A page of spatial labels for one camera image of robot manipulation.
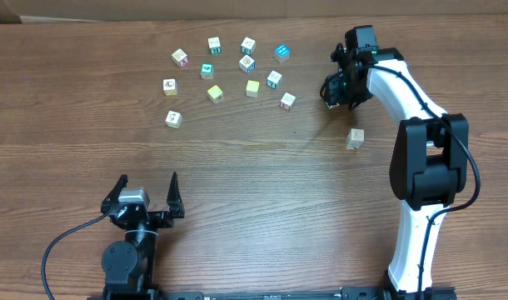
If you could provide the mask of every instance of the wood grain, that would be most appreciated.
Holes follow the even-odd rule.
[[[164,208],[177,171],[187,215],[161,231],[156,279],[167,291],[333,289],[381,281],[396,243],[399,201],[388,167],[396,129],[372,99],[354,113],[318,97],[346,30],[375,26],[404,54],[417,82],[471,125],[482,190],[446,217],[432,269],[459,299],[508,299],[508,15],[287,20],[113,22],[0,26],[0,299],[45,299],[43,251],[59,233],[99,214],[118,176]],[[210,56],[207,38],[221,39]],[[238,67],[256,40],[256,71]],[[279,64],[274,47],[291,59]],[[191,62],[176,67],[182,48]],[[216,66],[200,79],[202,62]],[[247,79],[283,74],[277,90],[245,96]],[[162,79],[175,78],[177,97]],[[206,90],[218,84],[222,103]],[[296,96],[292,112],[278,107]],[[169,110],[182,126],[165,126]],[[362,128],[359,151],[345,150]],[[474,187],[469,176],[464,202]],[[122,239],[109,222],[53,250],[56,299],[102,291],[102,250]]]

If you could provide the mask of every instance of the table surface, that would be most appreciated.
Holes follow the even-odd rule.
[[[319,98],[346,30],[373,24],[421,87],[471,125],[479,201],[446,216],[434,284],[459,299],[508,299],[508,15],[104,22],[0,26],[0,299],[45,299],[40,265],[61,232],[99,215],[122,173],[166,207],[178,172],[186,218],[162,230],[156,281],[166,291],[260,292],[370,286],[396,245],[399,200],[388,169],[396,127],[373,98],[355,112]],[[207,39],[221,39],[222,54]],[[256,40],[256,70],[238,67]],[[272,56],[285,43],[291,58]],[[190,58],[180,69],[171,53]],[[215,63],[213,80],[200,78]],[[264,84],[283,74],[277,90]],[[165,97],[162,79],[179,95]],[[245,96],[247,80],[261,82]],[[218,84],[224,100],[207,89]],[[296,96],[292,112],[278,107]],[[169,110],[183,116],[165,126]],[[351,128],[365,130],[357,151]],[[472,193],[469,174],[456,204]],[[107,221],[63,239],[47,275],[56,299],[98,295]]]

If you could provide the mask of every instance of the yellow cube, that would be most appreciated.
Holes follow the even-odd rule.
[[[210,100],[212,100],[213,103],[219,103],[224,97],[222,90],[217,85],[214,85],[212,88],[207,90],[207,96],[210,98]]]
[[[249,80],[247,83],[247,96],[257,98],[258,88],[260,88],[260,82]]]

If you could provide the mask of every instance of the black cable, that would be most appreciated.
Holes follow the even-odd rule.
[[[47,274],[45,273],[45,269],[47,267],[47,258],[48,258],[48,254],[51,252],[52,250],[52,247],[54,247],[54,245],[56,243],[58,243],[62,238],[68,236],[69,234],[71,233],[74,233],[82,228],[86,228],[87,226],[89,225],[93,225],[94,223],[97,223],[98,221],[104,219],[105,217],[107,217],[107,215],[109,214],[109,212],[106,212],[104,213],[103,215],[101,215],[100,217],[92,220],[92,221],[89,221],[87,223],[84,223],[80,226],[77,226],[73,229],[69,229],[67,230],[66,232],[62,233],[59,235],[59,237],[56,237],[51,243],[50,245],[48,245],[47,247],[47,250],[45,251],[45,255],[43,255],[43,260],[41,262],[41,280],[43,281],[43,287],[45,288],[45,293],[47,293],[47,296],[50,300],[54,300],[54,296],[52,295],[51,293],[51,290],[50,288],[48,288],[48,283],[47,283]]]
[[[421,95],[416,90],[413,83],[411,83],[411,81],[407,77],[402,75],[401,72],[397,72],[393,69],[389,69],[388,67],[381,67],[381,66],[356,66],[356,68],[347,69],[346,71],[352,72],[352,71],[356,71],[356,70],[367,70],[367,69],[381,70],[383,72],[391,73],[391,74],[394,74],[397,77],[399,77],[407,85],[407,87],[411,90],[411,92],[415,95],[415,98],[417,99],[417,102],[422,106],[422,109],[425,112],[427,112],[432,118],[434,118],[445,129],[445,131],[454,139],[456,144],[461,148],[461,150],[467,157],[467,160],[469,161],[469,164],[471,165],[472,172],[474,173],[475,188],[474,188],[474,193],[472,194],[471,199],[469,199],[469,201],[467,201],[466,203],[461,204],[459,206],[442,209],[439,212],[434,213],[428,220],[428,225],[426,226],[426,233],[425,233],[425,237],[424,237],[424,242],[422,243],[421,260],[420,260],[419,266],[418,266],[419,267],[419,280],[418,280],[418,286],[417,286],[416,300],[421,300],[422,273],[424,272],[424,260],[426,257],[426,248],[428,246],[428,240],[430,239],[431,226],[434,225],[434,221],[441,214],[448,213],[448,212],[453,213],[453,212],[459,211],[461,209],[468,208],[470,205],[472,205],[476,201],[476,199],[478,198],[478,195],[480,194],[480,187],[481,187],[480,173],[478,172],[478,167],[476,166],[476,162],[474,161],[474,158],[472,157],[469,149],[467,149],[467,147],[463,144],[463,142],[452,132],[451,127],[445,121],[443,121],[442,118],[440,118],[434,112],[431,111],[431,109],[428,107],[428,104],[426,104],[424,102],[424,100],[422,100]],[[335,78],[336,76],[341,75],[342,73],[343,73],[343,71],[340,71],[340,72],[336,73],[335,75],[327,78],[326,81],[324,82],[324,84],[322,85],[321,90],[323,87],[325,87],[328,84],[328,82],[333,80],[333,78]],[[359,104],[360,104],[360,102],[357,102],[355,106],[350,106],[349,109],[356,108],[357,105],[359,105]]]

